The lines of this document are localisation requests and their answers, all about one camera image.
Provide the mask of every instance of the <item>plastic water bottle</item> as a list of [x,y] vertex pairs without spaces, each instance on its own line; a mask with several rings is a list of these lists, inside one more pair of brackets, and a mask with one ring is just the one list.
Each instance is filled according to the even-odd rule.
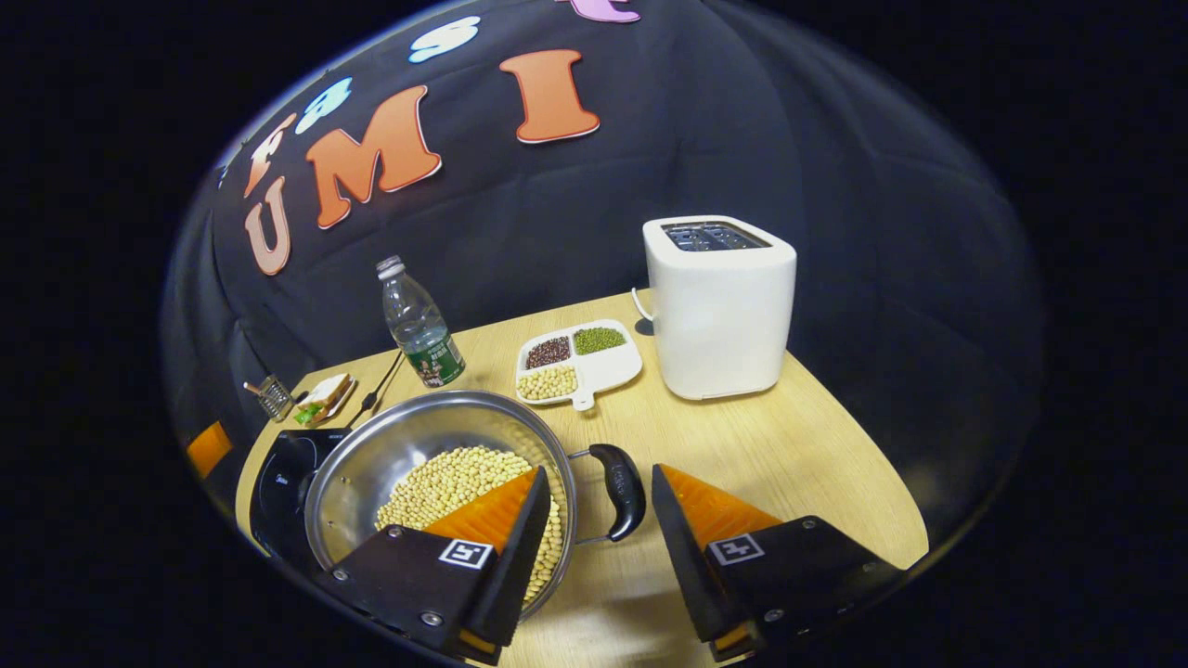
[[446,320],[429,292],[392,256],[375,265],[384,285],[384,320],[396,344],[426,387],[441,387],[466,370]]

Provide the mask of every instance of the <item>bottle cap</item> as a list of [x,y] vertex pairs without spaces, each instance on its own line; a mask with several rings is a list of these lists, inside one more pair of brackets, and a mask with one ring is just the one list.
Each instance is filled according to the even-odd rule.
[[380,281],[391,278],[402,271],[404,271],[404,260],[400,259],[400,256],[392,256],[375,265],[375,273],[379,275]]

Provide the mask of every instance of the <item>toaster slot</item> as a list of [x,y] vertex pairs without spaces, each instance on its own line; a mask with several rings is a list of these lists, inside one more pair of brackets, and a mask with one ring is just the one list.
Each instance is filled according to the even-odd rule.
[[662,229],[677,248],[690,253],[771,246],[725,221],[680,222],[662,226]]

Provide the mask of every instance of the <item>red bean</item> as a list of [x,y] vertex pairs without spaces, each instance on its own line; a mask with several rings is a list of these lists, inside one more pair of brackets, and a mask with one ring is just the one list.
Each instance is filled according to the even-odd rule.
[[569,338],[558,336],[536,345],[527,352],[525,368],[536,368],[546,364],[569,359]]

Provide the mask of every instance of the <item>green bean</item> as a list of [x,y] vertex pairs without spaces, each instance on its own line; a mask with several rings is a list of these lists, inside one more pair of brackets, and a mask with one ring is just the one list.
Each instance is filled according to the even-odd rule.
[[596,353],[599,351],[621,346],[626,342],[627,340],[624,338],[621,332],[618,329],[611,329],[609,327],[579,329],[577,333],[574,334],[574,347],[577,348],[577,354],[580,355]]

